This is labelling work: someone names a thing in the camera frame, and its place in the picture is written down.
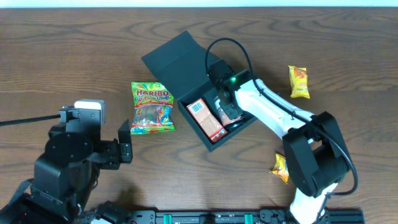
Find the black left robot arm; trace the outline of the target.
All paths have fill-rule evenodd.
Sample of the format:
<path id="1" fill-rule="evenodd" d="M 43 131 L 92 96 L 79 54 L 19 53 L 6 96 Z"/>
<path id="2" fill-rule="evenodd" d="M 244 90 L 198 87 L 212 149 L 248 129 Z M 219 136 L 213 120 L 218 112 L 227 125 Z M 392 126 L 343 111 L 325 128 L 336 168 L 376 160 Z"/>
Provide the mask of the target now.
<path id="1" fill-rule="evenodd" d="M 129 121 L 118 129 L 118 138 L 101 140 L 100 126 L 67 131 L 53 126 L 45 151 L 34 164 L 34 177 L 21 182 L 9 203 L 1 209 L 1 223 L 123 223 L 129 215 L 110 204 L 98 212 L 86 212 L 100 171 L 118 170 L 132 162 Z"/>

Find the black gift box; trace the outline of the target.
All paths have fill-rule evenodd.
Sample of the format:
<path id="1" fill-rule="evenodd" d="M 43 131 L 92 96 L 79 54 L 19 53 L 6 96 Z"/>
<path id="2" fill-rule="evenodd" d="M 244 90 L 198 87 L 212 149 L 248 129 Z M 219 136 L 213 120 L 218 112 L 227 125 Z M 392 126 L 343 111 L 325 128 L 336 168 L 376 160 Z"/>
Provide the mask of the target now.
<path id="1" fill-rule="evenodd" d="M 141 57 L 149 71 L 174 96 L 178 109 L 202 143 L 212 152 L 257 120 L 246 113 L 244 122 L 225 137 L 212 143 L 186 109 L 200 98 L 204 99 L 213 116 L 217 116 L 214 99 L 216 88 L 205 73 L 206 49 L 199 45 L 189 31 L 184 31 Z"/>

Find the brown Pringles can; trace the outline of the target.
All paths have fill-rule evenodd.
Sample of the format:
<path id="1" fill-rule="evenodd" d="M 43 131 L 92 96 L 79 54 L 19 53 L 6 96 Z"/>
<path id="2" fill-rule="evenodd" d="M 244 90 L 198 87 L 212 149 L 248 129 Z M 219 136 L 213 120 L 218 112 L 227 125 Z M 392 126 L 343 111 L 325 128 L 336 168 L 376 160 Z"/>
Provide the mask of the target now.
<path id="1" fill-rule="evenodd" d="M 236 128 L 238 128 L 240 125 L 244 123 L 242 117 L 238 117 L 236 119 L 229 119 L 224 109 L 220 106 L 221 100 L 219 99 L 218 96 L 215 97 L 214 102 L 221 123 L 227 131 L 229 132 L 234 131 Z"/>

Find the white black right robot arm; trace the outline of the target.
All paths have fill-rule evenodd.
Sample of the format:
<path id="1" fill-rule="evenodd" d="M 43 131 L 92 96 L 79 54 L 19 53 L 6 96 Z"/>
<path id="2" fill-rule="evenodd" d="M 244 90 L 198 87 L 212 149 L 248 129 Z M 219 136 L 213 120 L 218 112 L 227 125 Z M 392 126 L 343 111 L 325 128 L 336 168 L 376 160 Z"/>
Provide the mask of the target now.
<path id="1" fill-rule="evenodd" d="M 336 119 L 290 104 L 250 71 L 208 72 L 232 117 L 249 113 L 281 138 L 287 168 L 296 186 L 290 213 L 298 223 L 316 223 L 327 200 L 354 165 Z"/>

